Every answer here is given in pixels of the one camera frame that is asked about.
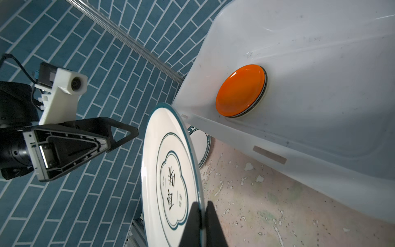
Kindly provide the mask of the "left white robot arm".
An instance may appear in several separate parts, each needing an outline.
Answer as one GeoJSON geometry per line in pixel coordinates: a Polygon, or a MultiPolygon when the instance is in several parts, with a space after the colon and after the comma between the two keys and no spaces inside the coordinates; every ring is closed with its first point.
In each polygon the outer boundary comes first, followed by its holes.
{"type": "Polygon", "coordinates": [[[108,117],[78,120],[87,77],[43,62],[31,85],[1,82],[1,175],[56,180],[138,136],[108,117]]]}

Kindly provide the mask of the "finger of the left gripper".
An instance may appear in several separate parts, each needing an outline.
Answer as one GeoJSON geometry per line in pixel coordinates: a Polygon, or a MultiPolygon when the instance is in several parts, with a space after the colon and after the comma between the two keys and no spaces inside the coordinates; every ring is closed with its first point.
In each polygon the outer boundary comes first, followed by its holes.
{"type": "Polygon", "coordinates": [[[61,126],[69,128],[73,133],[93,138],[95,141],[105,140],[105,152],[111,152],[139,136],[137,127],[108,117],[67,121],[61,126]]]}

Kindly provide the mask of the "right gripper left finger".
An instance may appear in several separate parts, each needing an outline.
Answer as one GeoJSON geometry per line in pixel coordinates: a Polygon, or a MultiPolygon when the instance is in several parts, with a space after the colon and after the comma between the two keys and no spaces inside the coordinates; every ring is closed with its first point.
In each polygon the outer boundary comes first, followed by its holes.
{"type": "Polygon", "coordinates": [[[201,209],[197,202],[193,202],[190,208],[185,228],[181,237],[179,247],[200,247],[200,231],[202,226],[201,209]]]}

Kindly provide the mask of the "green rimmed white plate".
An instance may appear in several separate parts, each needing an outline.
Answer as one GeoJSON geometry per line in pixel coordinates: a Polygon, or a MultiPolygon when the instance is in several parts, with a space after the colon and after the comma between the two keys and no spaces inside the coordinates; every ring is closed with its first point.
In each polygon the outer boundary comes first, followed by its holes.
{"type": "Polygon", "coordinates": [[[202,168],[210,152],[211,136],[194,126],[189,126],[187,130],[195,150],[199,168],[202,168]]]}

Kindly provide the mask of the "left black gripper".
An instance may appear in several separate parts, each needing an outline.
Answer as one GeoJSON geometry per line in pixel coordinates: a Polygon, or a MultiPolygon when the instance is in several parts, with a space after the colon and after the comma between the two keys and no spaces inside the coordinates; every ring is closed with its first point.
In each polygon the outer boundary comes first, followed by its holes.
{"type": "Polygon", "coordinates": [[[40,182],[56,180],[108,151],[110,139],[58,124],[1,125],[1,175],[5,180],[35,172],[40,182]]]}

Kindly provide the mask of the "green patterned plate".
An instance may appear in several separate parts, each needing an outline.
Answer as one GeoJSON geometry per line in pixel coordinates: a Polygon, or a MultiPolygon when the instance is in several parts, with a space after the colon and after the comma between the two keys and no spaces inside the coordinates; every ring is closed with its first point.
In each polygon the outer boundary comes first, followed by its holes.
{"type": "Polygon", "coordinates": [[[268,82],[266,70],[256,64],[249,64],[237,69],[237,81],[245,82],[246,87],[242,88],[242,99],[237,114],[233,117],[239,117],[251,111],[264,96],[268,82]]]}

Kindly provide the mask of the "orange plate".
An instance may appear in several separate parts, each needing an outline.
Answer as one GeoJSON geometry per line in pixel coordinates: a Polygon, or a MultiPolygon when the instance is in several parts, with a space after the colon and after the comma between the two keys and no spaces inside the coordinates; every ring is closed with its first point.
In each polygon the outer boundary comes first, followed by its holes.
{"type": "Polygon", "coordinates": [[[237,114],[242,88],[246,87],[245,82],[237,81],[238,73],[235,72],[224,81],[216,97],[216,109],[224,117],[234,118],[233,115],[237,114]]]}

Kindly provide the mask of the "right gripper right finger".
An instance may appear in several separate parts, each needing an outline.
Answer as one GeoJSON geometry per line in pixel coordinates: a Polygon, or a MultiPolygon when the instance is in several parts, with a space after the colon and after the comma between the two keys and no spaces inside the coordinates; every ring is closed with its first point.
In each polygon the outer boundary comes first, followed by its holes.
{"type": "Polygon", "coordinates": [[[206,208],[207,247],[228,247],[214,204],[208,201],[206,208]]]}

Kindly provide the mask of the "white plate black pattern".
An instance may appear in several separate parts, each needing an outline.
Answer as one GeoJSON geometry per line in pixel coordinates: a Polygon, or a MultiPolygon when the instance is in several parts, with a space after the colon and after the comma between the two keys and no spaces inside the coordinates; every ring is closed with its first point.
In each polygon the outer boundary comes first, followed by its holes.
{"type": "Polygon", "coordinates": [[[142,154],[147,245],[177,247],[193,203],[205,205],[199,163],[180,114],[158,104],[147,123],[142,154]]]}

